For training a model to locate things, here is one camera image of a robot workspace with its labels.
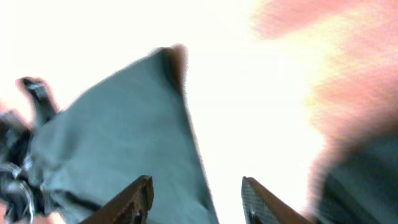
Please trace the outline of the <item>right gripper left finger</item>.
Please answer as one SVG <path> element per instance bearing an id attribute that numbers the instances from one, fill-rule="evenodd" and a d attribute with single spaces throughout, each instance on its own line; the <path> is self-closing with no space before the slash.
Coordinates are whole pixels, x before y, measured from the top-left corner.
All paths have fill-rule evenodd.
<path id="1" fill-rule="evenodd" d="M 142 175 L 80 224 L 146 224 L 153 200 L 152 177 Z"/>

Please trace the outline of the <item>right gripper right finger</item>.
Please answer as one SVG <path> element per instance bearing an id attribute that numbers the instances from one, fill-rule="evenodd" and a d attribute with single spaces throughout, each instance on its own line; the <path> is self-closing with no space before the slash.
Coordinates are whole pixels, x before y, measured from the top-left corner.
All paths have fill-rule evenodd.
<path id="1" fill-rule="evenodd" d="M 311 224 L 252 177 L 243 177 L 241 198 L 247 224 Z"/>

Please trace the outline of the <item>black t-shirt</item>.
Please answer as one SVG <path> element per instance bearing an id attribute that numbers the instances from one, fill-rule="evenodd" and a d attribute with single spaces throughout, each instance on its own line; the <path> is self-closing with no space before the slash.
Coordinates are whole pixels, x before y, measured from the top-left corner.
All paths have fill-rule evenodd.
<path id="1" fill-rule="evenodd" d="M 217 217 L 177 75 L 177 49 L 159 49 L 90 88 L 37 129 L 29 182 L 79 223 L 142 175 L 152 177 L 149 223 Z"/>

